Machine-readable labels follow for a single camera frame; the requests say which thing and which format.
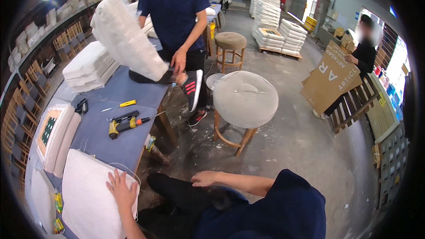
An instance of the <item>white sneaker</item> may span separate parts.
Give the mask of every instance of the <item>white sneaker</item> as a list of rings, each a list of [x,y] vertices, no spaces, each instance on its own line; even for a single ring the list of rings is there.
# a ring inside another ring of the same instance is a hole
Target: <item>white sneaker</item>
[[[328,119],[329,118],[329,116],[327,116],[326,114],[321,114],[321,115],[319,115],[317,112],[316,112],[316,109],[313,109],[313,111],[311,111],[312,113],[313,113],[313,115],[314,116],[316,116],[317,118],[320,118],[320,119],[323,119],[323,120],[326,120],[326,119]]]

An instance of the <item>yellow screwdriver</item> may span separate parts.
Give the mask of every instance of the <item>yellow screwdriver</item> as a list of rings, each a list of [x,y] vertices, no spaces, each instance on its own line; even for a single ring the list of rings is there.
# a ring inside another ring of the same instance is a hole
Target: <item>yellow screwdriver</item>
[[[107,110],[110,110],[110,109],[114,109],[114,108],[118,108],[118,107],[126,107],[126,106],[129,106],[129,105],[132,105],[132,104],[135,104],[135,100],[130,100],[128,102],[125,102],[125,103],[120,104],[119,106],[111,107],[111,108],[102,110],[100,112],[104,112],[104,111],[107,111]]]

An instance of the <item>wooden stool legs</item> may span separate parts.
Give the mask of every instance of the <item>wooden stool legs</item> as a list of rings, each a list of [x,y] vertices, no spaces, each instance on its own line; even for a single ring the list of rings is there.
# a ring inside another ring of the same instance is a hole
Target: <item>wooden stool legs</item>
[[[239,66],[239,70],[242,70],[242,63],[243,63],[243,54],[245,53],[245,48],[241,50],[241,53],[237,53],[236,50],[232,50],[232,62],[226,63],[226,49],[223,48],[223,51],[220,52],[219,46],[217,45],[215,48],[216,53],[216,59],[217,63],[221,64],[221,73],[225,73],[226,66]],[[239,56],[241,61],[235,63],[235,56]]]
[[[224,138],[224,136],[218,130],[218,123],[220,122],[220,114],[214,110],[214,141],[216,141],[219,137],[226,144],[231,145],[233,147],[237,147],[238,150],[235,153],[235,156],[239,156],[241,154],[242,149],[245,147],[247,142],[254,136],[257,128],[254,129],[246,129],[245,133],[242,136],[241,143],[234,143]]]

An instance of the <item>screwdriver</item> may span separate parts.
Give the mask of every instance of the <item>screwdriver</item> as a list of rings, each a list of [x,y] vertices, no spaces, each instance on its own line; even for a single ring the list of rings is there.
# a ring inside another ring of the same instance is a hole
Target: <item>screwdriver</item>
[[[142,125],[142,124],[144,124],[144,123],[146,123],[146,122],[149,122],[152,118],[155,118],[155,117],[157,117],[157,116],[159,116],[160,114],[162,114],[162,113],[164,113],[165,111],[162,111],[161,113],[159,113],[159,114],[155,114],[154,116],[152,116],[152,117],[150,117],[150,118],[142,118],[142,119],[139,119],[139,120],[136,120],[136,124],[137,125]]]
[[[118,107],[126,107],[126,106],[129,106],[129,105],[132,105],[132,104],[135,104],[135,100],[130,100],[128,102],[125,102],[125,103],[120,104],[119,106],[111,107],[111,108],[102,110],[100,112],[104,112],[104,111],[107,111],[107,110],[110,110],[110,109],[114,109],[114,108],[118,108]]]

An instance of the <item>person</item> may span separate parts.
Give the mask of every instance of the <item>person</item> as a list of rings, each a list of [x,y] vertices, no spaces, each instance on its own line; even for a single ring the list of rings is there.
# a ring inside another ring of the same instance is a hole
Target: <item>person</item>
[[[138,224],[158,238],[194,239],[323,239],[326,233],[325,197],[304,178],[288,169],[276,179],[204,171],[192,183],[149,172],[147,183],[166,202],[143,209]],[[112,192],[128,239],[144,239],[130,212],[137,184],[129,190],[125,173],[109,173]],[[250,204],[222,183],[263,197]]]
[[[354,63],[360,70],[360,77],[363,79],[367,73],[371,73],[375,64],[376,49],[372,40],[372,33],[374,26],[377,26],[375,22],[368,15],[362,15],[360,17],[359,30],[361,34],[361,40],[357,46],[357,49],[346,56],[346,61]],[[337,100],[325,110],[323,114],[318,114],[313,109],[313,115],[317,118],[327,119],[337,109],[340,103],[344,100],[344,95],[341,95]]]
[[[140,27],[144,27],[146,17],[150,14],[163,47],[158,54],[164,61],[170,62],[170,66],[174,66],[174,71],[167,72],[159,83],[172,81],[173,75],[179,75],[184,70],[189,75],[189,79],[183,83],[183,89],[189,97],[189,111],[198,107],[198,111],[188,120],[189,126],[197,125],[207,115],[207,87],[202,77],[205,43],[201,34],[207,26],[205,9],[208,7],[209,0],[139,0],[138,5]],[[129,75],[137,82],[149,82],[135,72],[129,72]]]

